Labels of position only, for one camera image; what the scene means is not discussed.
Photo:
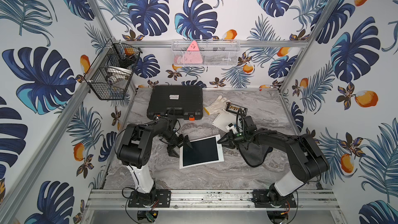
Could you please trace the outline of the white drawing tablet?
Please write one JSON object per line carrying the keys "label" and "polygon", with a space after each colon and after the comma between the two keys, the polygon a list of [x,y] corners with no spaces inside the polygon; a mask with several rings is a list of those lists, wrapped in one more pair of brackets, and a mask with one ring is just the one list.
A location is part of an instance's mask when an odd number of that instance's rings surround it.
{"label": "white drawing tablet", "polygon": [[185,169],[211,163],[224,162],[222,145],[218,144],[221,136],[214,135],[190,141],[180,148],[179,168]]}
{"label": "white drawing tablet", "polygon": [[226,111],[222,111],[212,122],[212,125],[225,133],[229,131],[232,131],[234,134],[237,133],[236,115]]}

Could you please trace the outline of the grey blue wiping cloth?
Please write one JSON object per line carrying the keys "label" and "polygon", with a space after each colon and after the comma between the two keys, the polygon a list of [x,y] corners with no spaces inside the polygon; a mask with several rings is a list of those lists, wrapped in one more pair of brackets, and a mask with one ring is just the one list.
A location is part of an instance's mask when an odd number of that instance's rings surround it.
{"label": "grey blue wiping cloth", "polygon": [[267,145],[257,145],[254,143],[243,143],[238,145],[238,150],[244,161],[252,168],[263,164],[266,156],[273,151]]}

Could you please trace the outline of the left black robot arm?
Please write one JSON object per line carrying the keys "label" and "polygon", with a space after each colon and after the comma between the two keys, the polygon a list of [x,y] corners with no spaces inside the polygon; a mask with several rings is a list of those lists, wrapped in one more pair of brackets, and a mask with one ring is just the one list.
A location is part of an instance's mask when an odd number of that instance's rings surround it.
{"label": "left black robot arm", "polygon": [[134,180],[134,191],[128,203],[133,206],[154,207],[157,202],[157,189],[147,166],[153,138],[159,136],[167,144],[170,157],[179,158],[175,148],[188,147],[192,144],[187,135],[179,134],[175,125],[179,123],[175,109],[166,111],[164,116],[155,115],[154,119],[144,124],[129,124],[116,150],[118,160],[130,171]]}

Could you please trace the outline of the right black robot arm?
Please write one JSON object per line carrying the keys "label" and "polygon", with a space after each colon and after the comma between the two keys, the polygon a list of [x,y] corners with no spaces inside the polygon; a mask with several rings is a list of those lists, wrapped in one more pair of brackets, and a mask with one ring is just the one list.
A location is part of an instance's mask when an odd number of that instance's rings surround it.
{"label": "right black robot arm", "polygon": [[330,164],[310,134],[287,135],[268,128],[258,128],[251,116],[241,111],[234,124],[218,144],[239,151],[246,164],[261,166],[268,155],[278,151],[286,159],[288,169],[267,189],[254,190],[252,201],[256,207],[281,207],[294,202],[293,194],[313,179],[327,172]]}

